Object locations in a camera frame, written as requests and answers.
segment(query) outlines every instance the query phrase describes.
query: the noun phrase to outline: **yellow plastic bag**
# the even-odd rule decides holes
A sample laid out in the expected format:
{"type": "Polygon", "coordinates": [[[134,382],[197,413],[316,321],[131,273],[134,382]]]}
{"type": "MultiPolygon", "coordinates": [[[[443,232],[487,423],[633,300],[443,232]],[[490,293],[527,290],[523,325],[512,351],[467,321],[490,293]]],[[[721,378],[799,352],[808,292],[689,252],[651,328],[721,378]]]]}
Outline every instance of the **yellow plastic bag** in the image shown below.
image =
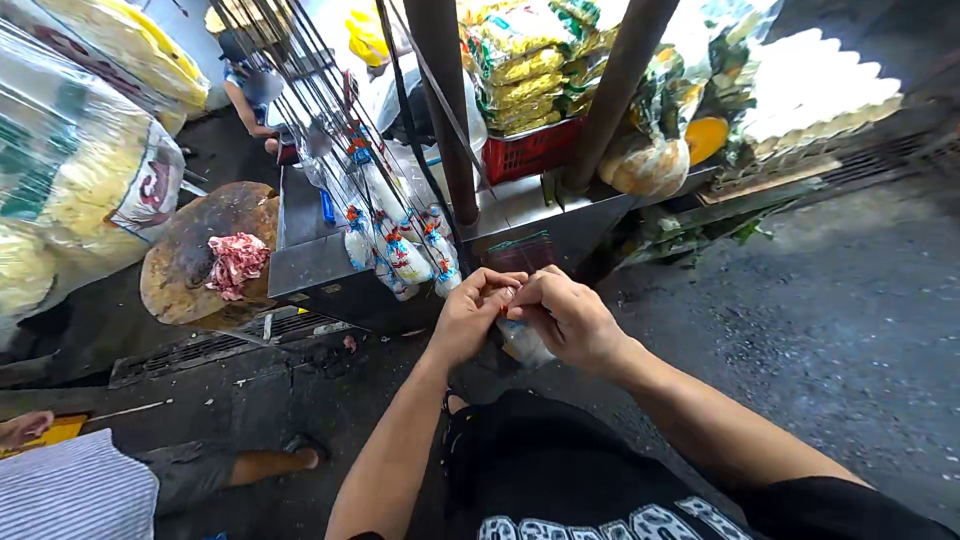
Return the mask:
{"type": "Polygon", "coordinates": [[[171,134],[204,108],[210,82],[139,8],[122,0],[0,0],[0,12],[100,76],[171,134]]]}

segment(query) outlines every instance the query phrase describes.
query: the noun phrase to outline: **foot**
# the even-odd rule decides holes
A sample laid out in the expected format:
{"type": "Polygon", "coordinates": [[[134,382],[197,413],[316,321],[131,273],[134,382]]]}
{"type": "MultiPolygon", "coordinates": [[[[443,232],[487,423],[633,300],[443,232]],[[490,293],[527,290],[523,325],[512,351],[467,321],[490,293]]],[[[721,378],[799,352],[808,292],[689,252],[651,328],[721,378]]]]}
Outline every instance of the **foot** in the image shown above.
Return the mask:
{"type": "Polygon", "coordinates": [[[318,465],[330,459],[330,450],[326,445],[306,433],[294,435],[294,438],[283,447],[283,451],[301,457],[303,468],[307,470],[316,469],[318,465]]]}
{"type": "Polygon", "coordinates": [[[303,447],[294,452],[294,455],[303,459],[303,468],[308,471],[316,469],[317,465],[320,465],[320,454],[312,448],[303,447]]]}

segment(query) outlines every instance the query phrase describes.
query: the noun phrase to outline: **leg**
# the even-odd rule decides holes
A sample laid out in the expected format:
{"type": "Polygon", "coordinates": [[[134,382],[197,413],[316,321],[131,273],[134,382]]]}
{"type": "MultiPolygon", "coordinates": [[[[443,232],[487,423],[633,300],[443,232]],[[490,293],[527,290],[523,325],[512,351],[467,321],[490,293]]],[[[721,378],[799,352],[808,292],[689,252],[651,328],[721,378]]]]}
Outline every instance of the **leg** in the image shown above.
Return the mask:
{"type": "Polygon", "coordinates": [[[280,150],[280,141],[275,138],[268,138],[263,143],[263,149],[271,156],[276,156],[276,153],[280,150]]]}
{"type": "Polygon", "coordinates": [[[230,479],[224,487],[245,485],[269,477],[278,477],[314,469],[320,464],[320,455],[312,448],[301,448],[293,453],[269,450],[246,450],[237,453],[230,479]]]}

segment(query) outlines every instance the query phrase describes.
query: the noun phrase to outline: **shorts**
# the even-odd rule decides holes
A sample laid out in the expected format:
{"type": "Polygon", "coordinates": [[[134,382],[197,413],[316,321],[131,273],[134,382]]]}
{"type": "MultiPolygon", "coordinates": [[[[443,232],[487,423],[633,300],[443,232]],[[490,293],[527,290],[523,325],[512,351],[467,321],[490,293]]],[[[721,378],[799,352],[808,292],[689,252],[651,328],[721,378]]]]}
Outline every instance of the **shorts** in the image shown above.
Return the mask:
{"type": "Polygon", "coordinates": [[[131,454],[160,480],[156,515],[189,508],[225,487],[233,473],[237,451],[221,441],[193,441],[131,454]]]}

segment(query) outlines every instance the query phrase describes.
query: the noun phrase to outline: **drain grate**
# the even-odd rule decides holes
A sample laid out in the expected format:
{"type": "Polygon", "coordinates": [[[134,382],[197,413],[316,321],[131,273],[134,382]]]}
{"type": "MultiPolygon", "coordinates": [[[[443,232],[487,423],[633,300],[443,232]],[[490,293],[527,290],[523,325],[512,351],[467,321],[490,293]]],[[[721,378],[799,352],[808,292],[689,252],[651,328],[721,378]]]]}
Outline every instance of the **drain grate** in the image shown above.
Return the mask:
{"type": "MultiPolygon", "coordinates": [[[[271,343],[285,341],[284,338],[295,340],[349,328],[346,323],[319,313],[297,313],[295,307],[274,311],[272,319],[271,334],[274,338],[270,340],[271,343]]],[[[262,339],[265,320],[265,317],[258,317],[240,329],[240,332],[262,339]]],[[[149,353],[116,360],[110,374],[109,387],[119,388],[139,380],[154,379],[260,347],[262,345],[233,335],[201,331],[195,337],[162,345],[149,353]]]]}

